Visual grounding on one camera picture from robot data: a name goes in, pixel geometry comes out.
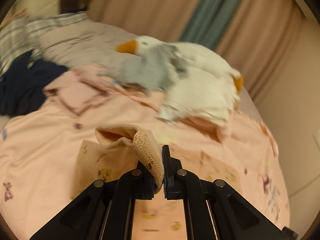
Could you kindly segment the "navy blue garment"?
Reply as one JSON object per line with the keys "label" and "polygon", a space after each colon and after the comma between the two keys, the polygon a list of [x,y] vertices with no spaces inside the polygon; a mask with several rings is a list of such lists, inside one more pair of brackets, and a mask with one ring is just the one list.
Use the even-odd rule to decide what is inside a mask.
{"label": "navy blue garment", "polygon": [[42,58],[31,62],[33,51],[16,57],[1,76],[1,115],[19,116],[37,111],[45,102],[44,87],[68,68]]}

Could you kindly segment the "grey small garment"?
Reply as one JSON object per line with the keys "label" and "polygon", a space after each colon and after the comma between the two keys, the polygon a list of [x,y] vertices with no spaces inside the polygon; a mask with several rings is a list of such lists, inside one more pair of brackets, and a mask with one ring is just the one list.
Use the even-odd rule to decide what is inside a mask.
{"label": "grey small garment", "polygon": [[174,45],[159,43],[143,49],[137,41],[129,41],[118,45],[116,52],[134,57],[110,61],[103,75],[125,87],[145,93],[166,91],[176,80],[188,76],[188,62]]}

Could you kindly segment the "pink cartoon print garment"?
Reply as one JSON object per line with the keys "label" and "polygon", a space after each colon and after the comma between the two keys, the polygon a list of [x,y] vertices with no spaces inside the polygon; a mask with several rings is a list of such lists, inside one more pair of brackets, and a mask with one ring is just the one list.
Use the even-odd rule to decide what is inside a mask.
{"label": "pink cartoon print garment", "polygon": [[119,179],[141,162],[155,180],[155,192],[162,188],[164,167],[161,147],[152,132],[132,124],[113,124],[95,129],[97,142],[83,140],[71,188],[75,198],[93,181]]}

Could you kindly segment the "white folded garment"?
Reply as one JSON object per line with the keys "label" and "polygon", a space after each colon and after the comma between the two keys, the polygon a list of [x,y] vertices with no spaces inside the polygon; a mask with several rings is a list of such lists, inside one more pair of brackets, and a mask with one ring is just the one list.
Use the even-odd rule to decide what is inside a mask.
{"label": "white folded garment", "polygon": [[233,79],[190,67],[188,76],[169,88],[158,118],[169,123],[188,120],[203,128],[224,127],[239,101]]}

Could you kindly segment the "striped grey white cloth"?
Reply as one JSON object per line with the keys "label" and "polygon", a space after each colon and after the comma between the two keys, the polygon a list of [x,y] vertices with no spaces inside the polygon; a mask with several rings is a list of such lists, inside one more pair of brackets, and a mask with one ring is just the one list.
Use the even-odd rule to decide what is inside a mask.
{"label": "striped grey white cloth", "polygon": [[26,13],[17,16],[1,30],[1,74],[12,61],[26,51],[33,51],[32,60],[41,57],[39,37],[46,32],[70,24],[88,21],[85,12],[71,12],[54,16],[28,17]]}

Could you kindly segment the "pink crumpled garment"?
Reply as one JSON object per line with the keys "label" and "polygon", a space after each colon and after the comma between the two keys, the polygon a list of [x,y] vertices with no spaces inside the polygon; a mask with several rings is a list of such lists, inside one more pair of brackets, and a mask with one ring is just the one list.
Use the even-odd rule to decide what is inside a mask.
{"label": "pink crumpled garment", "polygon": [[116,94],[113,79],[104,76],[104,70],[98,64],[71,68],[48,84],[43,92],[72,116],[80,116]]}

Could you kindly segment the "pink patterned bed sheet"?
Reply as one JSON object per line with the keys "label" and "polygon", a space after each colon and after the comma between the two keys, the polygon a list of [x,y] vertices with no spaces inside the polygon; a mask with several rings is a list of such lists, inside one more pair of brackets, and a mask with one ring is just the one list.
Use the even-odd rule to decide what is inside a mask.
{"label": "pink patterned bed sheet", "polygon": [[29,239],[94,180],[135,167],[128,147],[108,149],[119,133],[96,137],[98,126],[113,124],[146,130],[187,170],[226,180],[276,226],[289,225],[278,146],[262,121],[232,112],[223,128],[196,117],[170,125],[158,118],[163,93],[122,88],[95,65],[71,69],[46,91],[38,111],[1,132],[1,214],[18,239]]}

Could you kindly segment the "white goose plush toy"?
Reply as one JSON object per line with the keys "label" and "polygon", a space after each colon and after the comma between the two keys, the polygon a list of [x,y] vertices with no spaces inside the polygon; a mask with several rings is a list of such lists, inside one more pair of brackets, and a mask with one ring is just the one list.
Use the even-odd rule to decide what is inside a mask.
{"label": "white goose plush toy", "polygon": [[[164,42],[149,36],[139,36],[135,38],[133,41],[137,41],[143,49],[147,48],[148,46],[154,46],[159,43],[167,43],[170,45],[174,45],[179,49],[181,54],[187,60],[188,73],[190,67],[199,68],[210,74],[213,74],[217,78],[223,77],[226,79],[233,79],[238,94],[243,88],[244,78],[240,74],[240,72],[235,68],[231,67],[228,64],[228,62],[225,59],[223,59],[220,55],[200,44],[191,42]],[[165,93],[164,100],[167,96],[168,90],[161,91]]]}

